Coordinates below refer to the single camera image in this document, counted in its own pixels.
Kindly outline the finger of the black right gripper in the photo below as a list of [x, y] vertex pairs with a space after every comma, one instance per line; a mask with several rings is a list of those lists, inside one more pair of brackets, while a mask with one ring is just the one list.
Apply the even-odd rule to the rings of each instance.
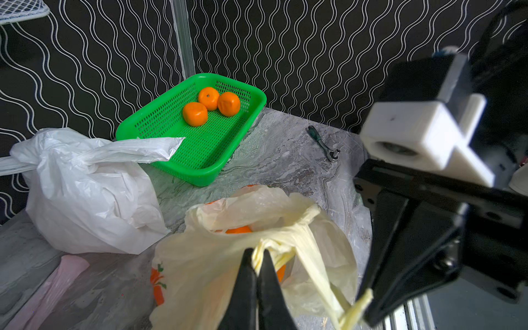
[[457, 279], [462, 269], [468, 204], [413, 200], [382, 190], [360, 294], [372, 290], [363, 319], [374, 327], [397, 307]]

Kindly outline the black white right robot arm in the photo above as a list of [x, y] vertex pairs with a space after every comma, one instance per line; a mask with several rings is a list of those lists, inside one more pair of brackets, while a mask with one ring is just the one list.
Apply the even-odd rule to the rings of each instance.
[[506, 5], [474, 53], [397, 64], [364, 121], [353, 183], [372, 217], [359, 295], [375, 327], [411, 298], [463, 276], [508, 303], [527, 286], [527, 25], [494, 50]]

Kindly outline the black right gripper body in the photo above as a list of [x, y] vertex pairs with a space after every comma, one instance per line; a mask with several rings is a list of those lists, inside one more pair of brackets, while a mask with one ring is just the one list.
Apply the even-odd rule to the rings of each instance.
[[527, 287], [527, 198], [460, 180], [368, 160], [354, 186], [373, 222], [382, 190], [413, 200], [452, 200], [468, 204], [460, 276], [508, 303]]

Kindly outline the white plastic bag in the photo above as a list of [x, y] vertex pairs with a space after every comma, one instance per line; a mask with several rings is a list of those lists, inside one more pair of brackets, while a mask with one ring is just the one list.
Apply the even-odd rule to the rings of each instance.
[[42, 129], [1, 158], [22, 174], [26, 213], [46, 241], [70, 254], [140, 254], [168, 234], [143, 164], [169, 161], [180, 137], [112, 142], [69, 128]]

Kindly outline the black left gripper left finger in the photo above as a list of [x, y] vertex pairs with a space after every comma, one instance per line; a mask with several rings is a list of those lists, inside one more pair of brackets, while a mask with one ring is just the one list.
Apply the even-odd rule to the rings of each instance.
[[253, 249], [244, 251], [232, 296], [218, 330], [257, 328], [257, 275], [252, 266]]

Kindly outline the yellow plastic bag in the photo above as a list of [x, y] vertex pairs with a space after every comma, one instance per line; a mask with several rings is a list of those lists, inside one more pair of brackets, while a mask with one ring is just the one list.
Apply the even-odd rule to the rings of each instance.
[[[268, 250], [291, 315], [328, 318], [353, 329], [373, 299], [358, 295], [358, 269], [347, 236], [312, 199], [264, 185], [187, 210], [185, 230], [158, 243], [151, 282], [154, 329], [214, 329], [230, 302], [243, 253], [252, 248], [258, 276]], [[225, 231], [249, 226], [251, 233]]]

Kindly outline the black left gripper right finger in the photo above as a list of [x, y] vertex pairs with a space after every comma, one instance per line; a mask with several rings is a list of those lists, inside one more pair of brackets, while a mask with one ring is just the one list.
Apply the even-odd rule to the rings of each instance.
[[271, 255], [268, 250], [265, 250], [257, 279], [259, 329], [297, 330], [280, 287]]

